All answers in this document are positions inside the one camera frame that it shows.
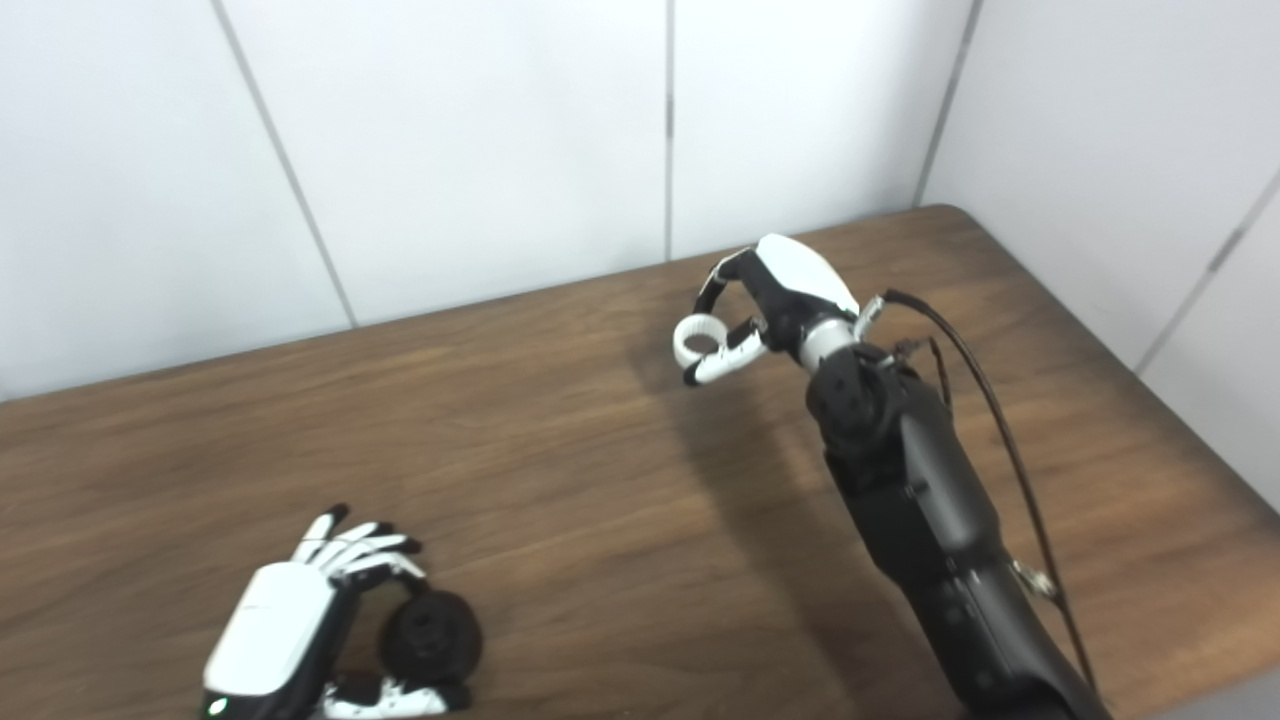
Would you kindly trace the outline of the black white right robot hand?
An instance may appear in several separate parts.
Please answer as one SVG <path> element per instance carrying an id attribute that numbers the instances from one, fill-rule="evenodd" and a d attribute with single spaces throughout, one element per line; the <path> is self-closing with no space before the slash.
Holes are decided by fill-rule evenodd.
<path id="1" fill-rule="evenodd" d="M 740 283 L 756 314 L 728 328 L 713 310 L 723 291 Z M 815 250 L 782 234 L 722 258 L 675 328 L 672 352 L 684 383 L 708 386 L 767 354 L 786 354 L 809 375 L 831 355 L 867 333 L 863 306 L 836 269 Z"/>

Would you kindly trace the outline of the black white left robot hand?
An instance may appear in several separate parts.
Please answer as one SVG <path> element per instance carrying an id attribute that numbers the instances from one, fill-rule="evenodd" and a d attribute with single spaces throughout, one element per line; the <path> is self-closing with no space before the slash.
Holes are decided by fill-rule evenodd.
<path id="1" fill-rule="evenodd" d="M 342 529 L 349 509 L 320 514 L 292 555 L 250 578 L 204 669 L 201 719 L 426 719 L 474 706 L 483 655 L 470 605 L 434 589 L 411 536 L 385 521 Z M 379 673 L 338 667 L 366 593 L 406 598 L 379 637 Z"/>

